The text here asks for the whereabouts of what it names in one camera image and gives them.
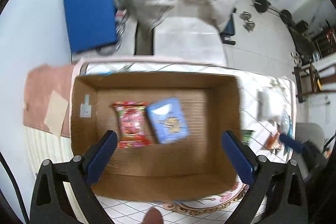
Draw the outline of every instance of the brown wooden furniture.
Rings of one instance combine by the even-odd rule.
[[[320,77],[320,73],[331,68],[335,68],[335,73],[332,75],[328,75],[326,77]],[[296,80],[296,87],[297,87],[297,95],[299,103],[303,103],[306,100],[303,99],[303,96],[309,96],[312,94],[317,94],[317,93],[333,93],[336,92],[336,90],[323,90],[322,85],[325,84],[331,84],[331,83],[336,83],[336,63],[329,65],[328,67],[325,67],[319,71],[315,69],[312,63],[310,63],[308,68],[300,68],[300,67],[294,67],[294,71],[292,74],[295,75],[295,80]],[[307,92],[302,91],[302,84],[301,84],[301,79],[309,77],[310,78],[310,87],[311,90]]]

